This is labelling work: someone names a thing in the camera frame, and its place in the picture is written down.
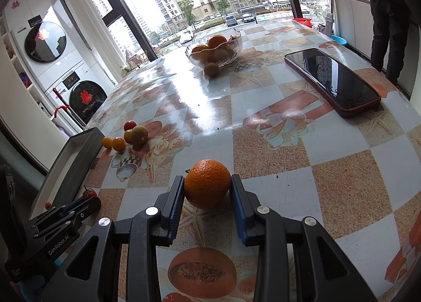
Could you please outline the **red cherry tomato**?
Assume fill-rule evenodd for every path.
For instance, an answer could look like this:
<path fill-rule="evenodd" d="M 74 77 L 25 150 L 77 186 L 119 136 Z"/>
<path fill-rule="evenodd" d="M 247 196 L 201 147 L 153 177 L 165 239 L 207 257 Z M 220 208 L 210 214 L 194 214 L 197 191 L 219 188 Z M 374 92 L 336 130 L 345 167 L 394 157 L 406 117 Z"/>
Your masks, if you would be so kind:
<path fill-rule="evenodd" d="M 136 125 L 135 121 L 129 120 L 124 124 L 123 129 L 124 131 L 132 130 Z"/>
<path fill-rule="evenodd" d="M 89 199 L 91 197 L 97 197 L 97 193 L 92 188 L 89 188 L 89 189 L 87 187 L 83 187 L 83 188 L 84 188 L 84 191 L 83 191 L 82 197 L 84 199 Z"/>

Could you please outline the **yellow tomato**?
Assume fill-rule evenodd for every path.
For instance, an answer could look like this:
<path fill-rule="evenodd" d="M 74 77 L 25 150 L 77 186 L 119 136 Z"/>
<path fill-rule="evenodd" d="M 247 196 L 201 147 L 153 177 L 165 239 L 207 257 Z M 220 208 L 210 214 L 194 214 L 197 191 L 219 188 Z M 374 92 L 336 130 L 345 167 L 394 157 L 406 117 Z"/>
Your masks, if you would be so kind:
<path fill-rule="evenodd" d="M 132 142 L 132 137 L 131 137 L 131 130 L 126 130 L 124 132 L 123 138 L 125 139 L 126 143 L 132 144 L 133 142 Z"/>
<path fill-rule="evenodd" d="M 113 140 L 111 138 L 104 137 L 101 142 L 106 149 L 112 148 Z"/>
<path fill-rule="evenodd" d="M 126 141 L 122 137 L 114 137 L 111 145 L 116 152 L 123 152 L 126 148 Z"/>

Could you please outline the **brown-green round fruit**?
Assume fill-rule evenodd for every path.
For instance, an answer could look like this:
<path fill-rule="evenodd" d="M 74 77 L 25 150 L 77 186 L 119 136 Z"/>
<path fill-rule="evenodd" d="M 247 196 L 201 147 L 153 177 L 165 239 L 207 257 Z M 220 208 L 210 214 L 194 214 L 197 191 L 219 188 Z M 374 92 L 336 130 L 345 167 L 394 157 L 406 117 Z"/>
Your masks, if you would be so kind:
<path fill-rule="evenodd" d="M 136 125 L 131 130 L 131 142 L 135 145 L 142 145 L 148 140 L 148 130 L 142 125 Z"/>

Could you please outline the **large orange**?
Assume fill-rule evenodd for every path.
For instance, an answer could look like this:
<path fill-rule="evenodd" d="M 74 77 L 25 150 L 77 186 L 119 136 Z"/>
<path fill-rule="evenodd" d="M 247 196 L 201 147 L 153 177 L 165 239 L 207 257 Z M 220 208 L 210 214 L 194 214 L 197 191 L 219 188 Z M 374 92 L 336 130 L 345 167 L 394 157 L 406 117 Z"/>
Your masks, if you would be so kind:
<path fill-rule="evenodd" d="M 228 169 L 214 159 L 202 159 L 192 166 L 184 181 L 185 196 L 198 209 L 213 209 L 230 189 Z"/>

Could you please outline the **grey cardboard tray box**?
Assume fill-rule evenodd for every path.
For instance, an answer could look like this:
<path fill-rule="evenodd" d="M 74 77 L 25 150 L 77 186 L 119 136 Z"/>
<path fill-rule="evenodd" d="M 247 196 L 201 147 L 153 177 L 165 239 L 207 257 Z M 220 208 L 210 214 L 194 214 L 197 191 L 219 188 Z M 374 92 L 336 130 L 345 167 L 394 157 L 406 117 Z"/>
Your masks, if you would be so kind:
<path fill-rule="evenodd" d="M 75 199 L 102 148 L 102 139 L 103 133 L 97 127 L 68 138 L 33 202 L 30 219 L 44 213 L 47 202 L 54 207 L 60 207 Z"/>

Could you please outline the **lower washing machine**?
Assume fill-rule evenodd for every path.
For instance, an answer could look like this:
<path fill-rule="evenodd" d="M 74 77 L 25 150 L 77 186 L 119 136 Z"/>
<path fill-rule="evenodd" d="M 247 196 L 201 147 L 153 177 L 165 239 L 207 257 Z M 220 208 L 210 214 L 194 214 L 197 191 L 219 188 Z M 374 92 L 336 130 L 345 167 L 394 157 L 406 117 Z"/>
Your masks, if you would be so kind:
<path fill-rule="evenodd" d="M 66 103 L 88 124 L 115 86 L 98 65 L 90 68 L 79 61 L 48 87 L 46 96 L 54 105 Z"/>

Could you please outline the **upper dryer machine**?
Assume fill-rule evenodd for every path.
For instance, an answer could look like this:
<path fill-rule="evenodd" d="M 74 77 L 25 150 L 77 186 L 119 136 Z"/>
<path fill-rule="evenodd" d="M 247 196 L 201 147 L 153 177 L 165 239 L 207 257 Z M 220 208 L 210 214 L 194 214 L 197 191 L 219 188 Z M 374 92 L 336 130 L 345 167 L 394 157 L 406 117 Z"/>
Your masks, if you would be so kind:
<path fill-rule="evenodd" d="M 45 16 L 25 18 L 23 24 L 12 30 L 12 35 L 36 77 L 49 69 L 53 70 L 54 76 L 62 76 L 82 61 L 51 6 Z"/>

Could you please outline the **smartphone in red case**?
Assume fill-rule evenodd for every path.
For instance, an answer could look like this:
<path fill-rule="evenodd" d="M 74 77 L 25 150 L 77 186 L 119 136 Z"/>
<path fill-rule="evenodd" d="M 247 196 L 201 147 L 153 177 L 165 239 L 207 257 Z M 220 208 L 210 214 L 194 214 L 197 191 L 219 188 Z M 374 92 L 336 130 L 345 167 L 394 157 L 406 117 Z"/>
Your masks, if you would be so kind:
<path fill-rule="evenodd" d="M 354 118 L 377 108 L 380 94 L 354 71 L 332 56 L 309 48 L 284 56 L 284 61 L 297 71 L 326 99 L 343 118 Z"/>

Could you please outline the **brown fruit beside bowl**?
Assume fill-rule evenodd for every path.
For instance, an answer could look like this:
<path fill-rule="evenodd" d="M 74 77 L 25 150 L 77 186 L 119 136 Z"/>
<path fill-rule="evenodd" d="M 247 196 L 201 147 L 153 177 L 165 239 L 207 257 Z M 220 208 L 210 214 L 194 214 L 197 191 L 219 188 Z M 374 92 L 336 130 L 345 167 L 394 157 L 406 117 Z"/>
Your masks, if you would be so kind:
<path fill-rule="evenodd" d="M 213 78 L 219 75 L 219 66 L 215 63 L 208 63 L 205 65 L 203 71 L 206 76 Z"/>

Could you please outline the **orange in bowl front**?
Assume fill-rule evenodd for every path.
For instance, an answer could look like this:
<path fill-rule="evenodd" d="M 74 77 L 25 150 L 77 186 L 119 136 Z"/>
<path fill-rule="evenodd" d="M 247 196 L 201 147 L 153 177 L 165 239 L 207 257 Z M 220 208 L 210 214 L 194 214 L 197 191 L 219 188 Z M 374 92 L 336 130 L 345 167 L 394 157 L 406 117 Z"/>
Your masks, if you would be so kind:
<path fill-rule="evenodd" d="M 191 50 L 191 57 L 199 61 L 203 56 L 206 56 L 206 51 L 209 49 L 207 45 L 197 45 Z"/>

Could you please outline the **orange in bowl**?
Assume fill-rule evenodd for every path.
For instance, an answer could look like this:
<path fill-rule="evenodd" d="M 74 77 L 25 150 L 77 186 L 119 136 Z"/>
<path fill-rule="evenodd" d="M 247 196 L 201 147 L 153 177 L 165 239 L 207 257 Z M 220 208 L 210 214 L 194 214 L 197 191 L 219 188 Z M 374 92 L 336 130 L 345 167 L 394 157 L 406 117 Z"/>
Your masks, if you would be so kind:
<path fill-rule="evenodd" d="M 191 57 L 199 61 L 203 56 L 206 56 L 206 51 L 209 49 L 207 45 L 197 45 L 191 50 Z"/>
<path fill-rule="evenodd" d="M 214 35 L 212 37 L 210 37 L 207 41 L 207 47 L 209 49 L 215 49 L 217 48 L 219 45 L 226 43 L 227 42 L 227 38 L 223 35 Z"/>

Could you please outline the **orange in bowl top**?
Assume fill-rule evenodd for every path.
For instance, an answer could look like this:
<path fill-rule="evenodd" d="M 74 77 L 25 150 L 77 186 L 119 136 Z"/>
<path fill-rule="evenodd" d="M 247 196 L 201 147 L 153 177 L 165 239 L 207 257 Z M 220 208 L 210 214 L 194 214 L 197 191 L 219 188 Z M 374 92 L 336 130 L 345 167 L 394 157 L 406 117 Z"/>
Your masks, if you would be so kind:
<path fill-rule="evenodd" d="M 227 38 L 223 35 L 214 35 L 212 37 L 210 37 L 207 41 L 207 47 L 209 49 L 215 49 L 217 48 L 219 45 L 226 43 L 227 42 Z"/>

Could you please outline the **glass fruit bowl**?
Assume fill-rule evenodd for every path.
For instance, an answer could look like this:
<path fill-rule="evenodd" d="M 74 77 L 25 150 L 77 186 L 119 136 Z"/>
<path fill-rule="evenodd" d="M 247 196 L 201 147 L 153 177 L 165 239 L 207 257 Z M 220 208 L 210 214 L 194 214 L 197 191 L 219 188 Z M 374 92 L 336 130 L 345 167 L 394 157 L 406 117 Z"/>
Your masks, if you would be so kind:
<path fill-rule="evenodd" d="M 191 57 L 191 50 L 197 45 L 207 45 L 207 41 L 214 35 L 223 35 L 227 38 L 227 42 L 219 45 L 215 49 L 208 49 L 206 56 L 203 56 L 199 61 Z M 239 30 L 236 28 L 229 28 L 220 33 L 208 35 L 198 41 L 195 41 L 191 46 L 187 47 L 185 51 L 186 57 L 189 61 L 197 67 L 204 69 L 208 63 L 215 63 L 220 68 L 226 66 L 236 60 L 243 49 L 243 40 Z"/>

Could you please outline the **blue plastic basin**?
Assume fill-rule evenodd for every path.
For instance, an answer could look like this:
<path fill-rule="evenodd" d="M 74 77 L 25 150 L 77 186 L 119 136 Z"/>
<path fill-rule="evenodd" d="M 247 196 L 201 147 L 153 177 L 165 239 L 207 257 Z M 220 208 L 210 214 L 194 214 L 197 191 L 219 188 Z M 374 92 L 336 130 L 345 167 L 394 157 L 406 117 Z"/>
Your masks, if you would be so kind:
<path fill-rule="evenodd" d="M 348 42 L 346 41 L 346 39 L 340 37 L 340 36 L 335 36 L 332 35 L 331 39 L 333 39 L 334 41 L 338 42 L 339 44 L 341 44 L 342 46 L 345 46 L 348 44 Z"/>

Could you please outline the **red plastic basin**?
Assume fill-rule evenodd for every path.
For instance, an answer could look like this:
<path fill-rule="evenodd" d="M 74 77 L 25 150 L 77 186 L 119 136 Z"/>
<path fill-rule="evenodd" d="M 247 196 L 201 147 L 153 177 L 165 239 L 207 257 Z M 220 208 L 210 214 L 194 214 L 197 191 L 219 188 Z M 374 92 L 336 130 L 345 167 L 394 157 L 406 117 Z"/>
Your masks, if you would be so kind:
<path fill-rule="evenodd" d="M 311 18 L 294 18 L 293 20 L 295 22 L 297 22 L 297 23 L 299 23 L 301 25 L 307 26 L 309 28 L 312 28 L 313 27 L 312 19 Z"/>

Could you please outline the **white cabinet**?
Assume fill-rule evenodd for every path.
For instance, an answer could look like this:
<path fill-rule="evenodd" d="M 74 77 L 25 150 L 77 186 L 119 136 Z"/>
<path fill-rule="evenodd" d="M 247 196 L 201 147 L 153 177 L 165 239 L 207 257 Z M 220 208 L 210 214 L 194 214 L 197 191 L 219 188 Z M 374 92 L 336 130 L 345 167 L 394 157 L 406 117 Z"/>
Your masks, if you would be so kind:
<path fill-rule="evenodd" d="M 373 41 L 373 17 L 370 0 L 333 0 L 335 5 L 335 32 L 348 45 L 370 57 Z"/>

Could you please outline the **person in dark clothes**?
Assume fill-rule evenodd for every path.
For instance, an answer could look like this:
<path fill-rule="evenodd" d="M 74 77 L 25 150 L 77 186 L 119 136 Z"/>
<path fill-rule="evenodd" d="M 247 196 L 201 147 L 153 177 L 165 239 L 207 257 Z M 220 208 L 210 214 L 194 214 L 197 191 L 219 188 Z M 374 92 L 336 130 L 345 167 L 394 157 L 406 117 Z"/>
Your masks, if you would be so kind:
<path fill-rule="evenodd" d="M 370 10 L 373 16 L 372 66 L 381 71 L 387 56 L 385 77 L 397 85 L 404 67 L 410 10 L 404 0 L 370 0 Z"/>

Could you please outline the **red-handled mop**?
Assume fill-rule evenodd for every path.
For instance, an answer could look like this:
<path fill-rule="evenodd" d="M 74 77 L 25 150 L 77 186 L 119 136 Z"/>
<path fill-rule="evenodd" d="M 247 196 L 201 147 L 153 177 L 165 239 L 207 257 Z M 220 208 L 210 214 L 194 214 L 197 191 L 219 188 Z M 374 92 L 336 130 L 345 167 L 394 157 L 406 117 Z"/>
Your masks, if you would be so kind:
<path fill-rule="evenodd" d="M 62 95 L 56 88 L 53 88 L 53 92 L 56 94 L 57 98 L 62 102 L 62 105 L 59 105 L 53 113 L 53 117 L 57 118 L 58 112 L 63 110 L 81 129 L 86 127 L 86 123 L 76 114 L 76 112 L 71 108 L 71 106 L 64 100 Z"/>

